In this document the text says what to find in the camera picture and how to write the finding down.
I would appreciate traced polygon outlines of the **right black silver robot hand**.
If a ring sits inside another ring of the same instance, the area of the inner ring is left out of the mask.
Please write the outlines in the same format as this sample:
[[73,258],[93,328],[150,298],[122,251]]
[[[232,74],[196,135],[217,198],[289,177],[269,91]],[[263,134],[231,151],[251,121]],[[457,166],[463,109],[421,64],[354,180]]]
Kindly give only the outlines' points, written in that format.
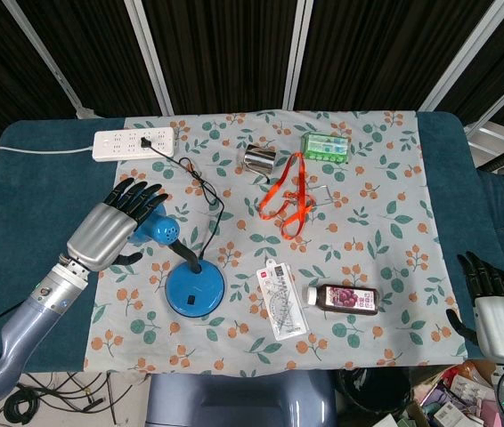
[[473,308],[475,327],[469,328],[455,310],[446,317],[454,331],[477,346],[490,361],[504,365],[504,270],[468,251],[458,256]]

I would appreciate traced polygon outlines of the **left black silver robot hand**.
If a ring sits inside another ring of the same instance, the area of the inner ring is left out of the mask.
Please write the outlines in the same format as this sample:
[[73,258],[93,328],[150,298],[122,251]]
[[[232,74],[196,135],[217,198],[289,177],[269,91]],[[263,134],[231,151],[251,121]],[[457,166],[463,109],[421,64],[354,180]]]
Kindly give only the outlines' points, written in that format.
[[167,193],[162,185],[149,185],[127,178],[84,218],[67,243],[72,262],[88,271],[102,271],[112,265],[132,265],[142,253],[123,255],[122,249],[134,232],[163,204]]

